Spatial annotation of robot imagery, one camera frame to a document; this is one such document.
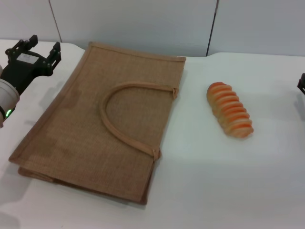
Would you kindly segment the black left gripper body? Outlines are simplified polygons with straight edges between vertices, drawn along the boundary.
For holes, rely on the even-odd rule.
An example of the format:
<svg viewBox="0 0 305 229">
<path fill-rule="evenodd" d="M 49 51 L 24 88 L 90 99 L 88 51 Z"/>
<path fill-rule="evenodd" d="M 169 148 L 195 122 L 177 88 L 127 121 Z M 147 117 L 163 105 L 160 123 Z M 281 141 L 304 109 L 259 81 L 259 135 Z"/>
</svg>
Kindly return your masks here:
<svg viewBox="0 0 305 229">
<path fill-rule="evenodd" d="M 48 57 L 43 57 L 35 52 L 18 49 L 7 49 L 8 65 L 3 69 L 0 78 L 13 86 L 21 95 L 31 82 L 39 76 L 52 75 L 52 53 Z M 22 54 L 37 57 L 34 63 L 18 60 Z"/>
</svg>

